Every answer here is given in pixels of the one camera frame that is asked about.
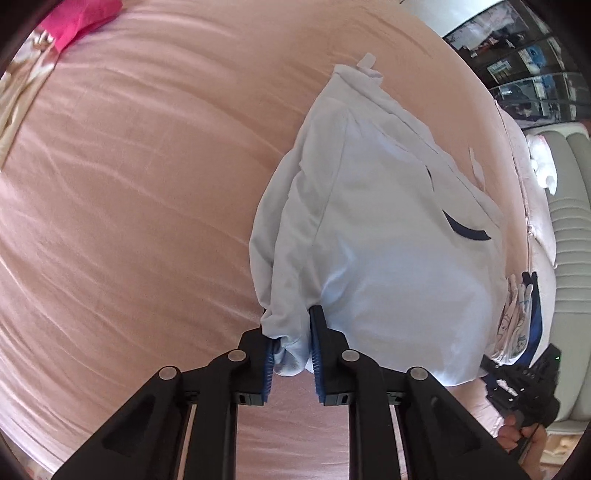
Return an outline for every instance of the white fabric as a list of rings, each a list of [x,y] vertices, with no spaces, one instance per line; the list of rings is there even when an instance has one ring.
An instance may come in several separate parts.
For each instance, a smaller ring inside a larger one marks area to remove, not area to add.
[[[507,298],[491,355],[498,364],[512,365],[521,356],[530,339],[531,294],[534,286],[518,284],[515,276],[507,279]]]
[[[458,235],[443,211],[491,239]],[[493,347],[506,295],[498,208],[351,67],[335,67],[275,171],[250,248],[279,374],[309,362],[314,304],[351,348],[399,371],[421,365],[444,385],[476,378]]]
[[[505,125],[519,178],[528,226],[528,270],[537,272],[542,311],[542,337],[534,354],[534,362],[550,343],[550,329],[556,300],[556,237],[550,218],[545,190],[538,185],[531,165],[530,149],[525,135],[511,116],[499,107]]]
[[[558,174],[548,142],[542,135],[527,135],[526,139],[530,148],[531,166],[534,169],[538,185],[543,189],[548,189],[551,195],[556,194]]]
[[[34,31],[0,79],[0,168],[22,120],[49,77],[59,53],[46,32]]]

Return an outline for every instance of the bed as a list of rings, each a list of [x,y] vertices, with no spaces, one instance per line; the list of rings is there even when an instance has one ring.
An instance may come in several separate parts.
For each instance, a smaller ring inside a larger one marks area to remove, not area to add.
[[[163,365],[206,365],[257,325],[256,206],[335,64],[382,87],[505,216],[527,223],[496,104],[463,60],[386,0],[128,0],[70,47],[0,175],[0,429],[55,471]],[[480,381],[453,390],[489,429]],[[238,478],[345,478],[348,423],[310,374],[239,414]]]

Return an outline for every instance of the sofa cushion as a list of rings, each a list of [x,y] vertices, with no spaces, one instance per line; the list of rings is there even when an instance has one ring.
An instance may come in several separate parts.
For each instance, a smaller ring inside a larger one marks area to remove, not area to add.
[[[581,133],[571,134],[566,138],[573,151],[583,182],[587,188],[587,198],[591,199],[591,141]]]
[[[556,195],[548,195],[558,265],[550,341],[563,351],[556,395],[558,420],[564,420],[577,402],[591,357],[591,206],[569,142],[558,132],[543,135],[558,172]]]
[[[579,397],[574,404],[570,418],[573,420],[591,419],[591,363],[587,368],[585,382],[583,383]]]
[[[555,421],[547,430],[548,433],[555,435],[577,435],[582,434],[588,424],[588,421],[579,420]]]

